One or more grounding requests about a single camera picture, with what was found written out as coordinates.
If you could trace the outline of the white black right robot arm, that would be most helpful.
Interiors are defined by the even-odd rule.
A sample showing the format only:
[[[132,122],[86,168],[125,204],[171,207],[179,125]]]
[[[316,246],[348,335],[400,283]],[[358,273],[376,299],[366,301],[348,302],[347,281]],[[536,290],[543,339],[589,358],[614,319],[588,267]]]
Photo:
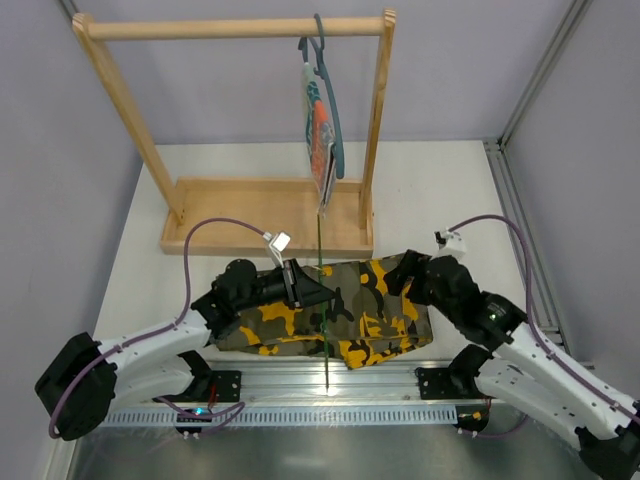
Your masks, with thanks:
[[[384,281],[390,294],[435,308],[468,340],[449,365],[459,389],[544,424],[601,479],[638,473],[638,400],[585,369],[506,297],[481,290],[456,258],[409,250]]]

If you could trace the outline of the aluminium corner frame profile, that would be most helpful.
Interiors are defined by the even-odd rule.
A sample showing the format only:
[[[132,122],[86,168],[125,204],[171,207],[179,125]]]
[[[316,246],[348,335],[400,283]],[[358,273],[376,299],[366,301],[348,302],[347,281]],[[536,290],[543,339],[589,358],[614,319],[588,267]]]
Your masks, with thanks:
[[[540,329],[549,334],[551,339],[563,348],[567,348],[568,345],[561,323],[561,309],[548,279],[543,258],[535,246],[535,235],[530,215],[526,212],[520,182],[516,178],[509,147],[513,144],[526,116],[552,76],[557,63],[591,5],[590,1],[572,1],[569,4],[548,46],[537,62],[503,132],[496,138],[488,138],[483,141],[502,213],[519,227],[528,246],[531,258],[529,264],[532,267],[534,318]]]

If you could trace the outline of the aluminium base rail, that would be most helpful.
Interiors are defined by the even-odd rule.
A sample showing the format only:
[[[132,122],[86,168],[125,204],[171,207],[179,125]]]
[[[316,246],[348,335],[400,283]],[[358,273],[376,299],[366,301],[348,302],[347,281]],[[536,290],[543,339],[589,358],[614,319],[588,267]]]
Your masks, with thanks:
[[[225,355],[206,361],[231,392],[224,403],[248,405],[328,406],[397,404],[419,399],[419,367],[446,367],[446,361],[392,359],[375,366],[350,370],[337,360],[306,357]]]

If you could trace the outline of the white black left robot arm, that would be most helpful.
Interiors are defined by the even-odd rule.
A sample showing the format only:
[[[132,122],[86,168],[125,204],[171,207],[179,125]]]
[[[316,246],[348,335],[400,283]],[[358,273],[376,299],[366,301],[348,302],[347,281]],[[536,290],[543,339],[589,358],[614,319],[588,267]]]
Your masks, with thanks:
[[[76,440],[109,413],[151,399],[197,401],[214,376],[199,349],[227,336],[242,312],[275,303],[308,308],[334,296],[294,259],[266,272],[238,259],[170,323],[110,340],[77,334],[35,384],[50,416],[49,435]]]

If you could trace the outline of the colourful printed cloth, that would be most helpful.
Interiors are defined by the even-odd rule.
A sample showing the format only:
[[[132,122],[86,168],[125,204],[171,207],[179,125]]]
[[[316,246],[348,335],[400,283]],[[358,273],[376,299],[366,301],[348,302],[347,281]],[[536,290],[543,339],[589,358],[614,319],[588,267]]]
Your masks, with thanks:
[[[301,82],[307,156],[318,194],[317,211],[324,216],[336,183],[335,134],[308,62],[303,63]]]

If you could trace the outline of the wooden clothes rack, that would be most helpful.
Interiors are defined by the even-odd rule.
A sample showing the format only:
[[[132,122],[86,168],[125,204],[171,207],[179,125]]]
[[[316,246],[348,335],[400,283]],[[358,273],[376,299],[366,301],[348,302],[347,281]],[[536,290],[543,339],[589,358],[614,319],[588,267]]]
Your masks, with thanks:
[[[168,207],[160,238],[177,254],[187,231],[209,216],[236,216],[292,234],[295,255],[323,246],[330,256],[368,258],[373,252],[372,181],[380,136],[396,12],[379,17],[200,20],[100,23],[77,13],[72,28]],[[327,236],[318,237],[313,184],[304,178],[182,176],[173,180],[107,44],[110,41],[376,37],[379,40],[364,169],[336,186]]]

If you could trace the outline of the camouflage yellow green trousers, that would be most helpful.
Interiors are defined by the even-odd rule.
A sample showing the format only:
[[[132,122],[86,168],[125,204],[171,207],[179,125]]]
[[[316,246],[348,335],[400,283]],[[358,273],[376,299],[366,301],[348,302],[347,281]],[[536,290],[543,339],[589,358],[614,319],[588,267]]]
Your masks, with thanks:
[[[403,257],[305,266],[305,273],[335,292],[333,300],[306,309],[278,302],[246,310],[238,326],[214,345],[262,356],[327,357],[351,370],[429,345],[434,334],[428,309],[406,297],[408,285],[392,295],[385,282]]]

